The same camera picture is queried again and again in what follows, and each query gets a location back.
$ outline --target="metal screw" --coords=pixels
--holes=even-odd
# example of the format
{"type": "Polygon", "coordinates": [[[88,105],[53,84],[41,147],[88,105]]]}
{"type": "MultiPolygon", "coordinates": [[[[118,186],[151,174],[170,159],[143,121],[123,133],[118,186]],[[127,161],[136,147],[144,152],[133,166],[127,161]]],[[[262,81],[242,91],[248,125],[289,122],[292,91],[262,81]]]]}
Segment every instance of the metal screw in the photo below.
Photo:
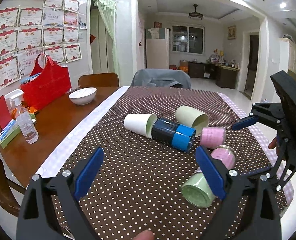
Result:
{"type": "Polygon", "coordinates": [[[39,174],[34,174],[32,176],[32,180],[37,181],[38,179],[40,179],[40,175],[39,174]]]}
{"type": "Polygon", "coordinates": [[[261,176],[260,176],[260,179],[261,179],[262,181],[267,181],[267,177],[266,177],[265,175],[261,175],[261,176]]]}
{"type": "Polygon", "coordinates": [[[70,175],[71,175],[71,171],[69,171],[69,170],[65,170],[62,172],[62,176],[64,176],[64,177],[69,177],[70,175]]]}
{"type": "Polygon", "coordinates": [[[228,174],[229,174],[230,176],[232,176],[232,177],[236,177],[236,176],[238,175],[238,172],[235,171],[235,170],[230,170],[230,171],[228,172],[228,174]]]}

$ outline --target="window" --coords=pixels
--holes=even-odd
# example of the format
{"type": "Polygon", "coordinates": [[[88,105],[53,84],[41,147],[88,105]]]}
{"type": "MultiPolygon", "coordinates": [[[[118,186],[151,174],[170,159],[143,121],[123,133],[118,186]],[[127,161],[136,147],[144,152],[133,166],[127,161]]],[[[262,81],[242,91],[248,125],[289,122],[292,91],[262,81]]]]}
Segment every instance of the window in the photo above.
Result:
{"type": "Polygon", "coordinates": [[[172,51],[203,54],[204,28],[172,27],[172,51]]]}

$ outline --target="white paper cup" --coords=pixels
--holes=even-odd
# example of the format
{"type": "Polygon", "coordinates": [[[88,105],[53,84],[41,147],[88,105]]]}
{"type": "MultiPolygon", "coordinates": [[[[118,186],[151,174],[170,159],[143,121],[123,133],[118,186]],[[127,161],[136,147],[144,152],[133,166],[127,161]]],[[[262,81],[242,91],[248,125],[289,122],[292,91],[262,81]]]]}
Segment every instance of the white paper cup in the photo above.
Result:
{"type": "Polygon", "coordinates": [[[176,119],[180,124],[196,129],[196,137],[209,125],[207,114],[190,106],[181,106],[176,110],[176,119]]]}
{"type": "Polygon", "coordinates": [[[151,130],[157,116],[155,114],[128,114],[124,119],[124,127],[147,138],[152,138],[151,130]]]}

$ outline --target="refrigerator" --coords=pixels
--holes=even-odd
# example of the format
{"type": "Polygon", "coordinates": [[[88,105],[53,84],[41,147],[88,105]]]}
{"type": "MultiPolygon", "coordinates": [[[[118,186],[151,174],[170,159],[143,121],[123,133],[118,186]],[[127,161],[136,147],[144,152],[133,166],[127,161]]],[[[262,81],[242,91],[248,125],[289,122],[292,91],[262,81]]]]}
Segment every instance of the refrigerator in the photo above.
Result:
{"type": "Polygon", "coordinates": [[[169,69],[169,35],[169,28],[150,28],[145,30],[145,68],[169,69]]]}

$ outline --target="green tray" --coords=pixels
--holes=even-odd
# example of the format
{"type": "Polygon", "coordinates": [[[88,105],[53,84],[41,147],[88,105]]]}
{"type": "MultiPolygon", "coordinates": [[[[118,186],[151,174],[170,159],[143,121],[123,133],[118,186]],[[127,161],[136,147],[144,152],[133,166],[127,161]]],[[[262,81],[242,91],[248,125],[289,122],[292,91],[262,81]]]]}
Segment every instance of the green tray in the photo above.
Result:
{"type": "MultiPolygon", "coordinates": [[[[34,114],[30,114],[31,119],[35,119],[34,114]]],[[[15,136],[17,136],[21,132],[20,127],[18,126],[12,133],[10,133],[2,142],[0,141],[0,146],[2,149],[4,149],[12,140],[15,136]]]]}

